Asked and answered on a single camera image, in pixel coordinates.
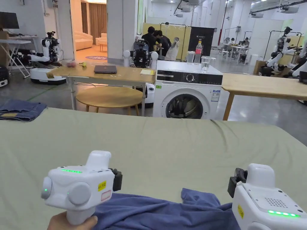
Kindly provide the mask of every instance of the washing machine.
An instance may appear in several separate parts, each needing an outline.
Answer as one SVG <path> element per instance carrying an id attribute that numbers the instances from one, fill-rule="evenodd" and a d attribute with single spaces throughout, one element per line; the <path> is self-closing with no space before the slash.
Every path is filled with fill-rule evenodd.
<path id="1" fill-rule="evenodd" d="M 223 74 L 201 64 L 157 62 L 154 117 L 214 119 L 222 89 Z"/>

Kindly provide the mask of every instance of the control knob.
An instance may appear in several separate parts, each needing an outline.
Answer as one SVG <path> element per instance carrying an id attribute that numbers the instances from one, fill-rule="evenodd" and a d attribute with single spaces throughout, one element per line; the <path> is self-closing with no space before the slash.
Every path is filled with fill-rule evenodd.
<path id="1" fill-rule="evenodd" d="M 187 82 L 192 82 L 194 81 L 194 76 L 193 74 L 188 74 L 185 79 L 187 80 Z"/>

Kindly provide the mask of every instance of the monitor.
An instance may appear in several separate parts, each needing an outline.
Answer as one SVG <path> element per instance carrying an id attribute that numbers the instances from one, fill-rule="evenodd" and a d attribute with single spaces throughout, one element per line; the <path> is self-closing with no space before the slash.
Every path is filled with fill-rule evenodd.
<path id="1" fill-rule="evenodd" d="M 0 29 L 19 29 L 15 13 L 0 12 Z"/>

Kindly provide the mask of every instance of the controller grip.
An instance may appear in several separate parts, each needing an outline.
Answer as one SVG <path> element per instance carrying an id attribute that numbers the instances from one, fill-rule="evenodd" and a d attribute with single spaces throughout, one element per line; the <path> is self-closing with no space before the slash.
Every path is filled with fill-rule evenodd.
<path id="1" fill-rule="evenodd" d="M 80 225 L 84 221 L 91 217 L 95 212 L 95 207 L 86 209 L 84 211 L 72 211 L 67 210 L 66 218 L 71 225 Z"/>

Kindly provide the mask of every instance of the washing machine control panel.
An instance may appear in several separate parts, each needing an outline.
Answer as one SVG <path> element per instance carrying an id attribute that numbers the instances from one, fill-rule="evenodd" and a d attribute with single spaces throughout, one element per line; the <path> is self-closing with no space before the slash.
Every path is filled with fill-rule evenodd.
<path id="1" fill-rule="evenodd" d="M 210 73 L 184 73 L 176 71 L 157 70 L 157 80 L 170 82 L 186 82 L 207 85 L 222 85 L 223 75 Z"/>

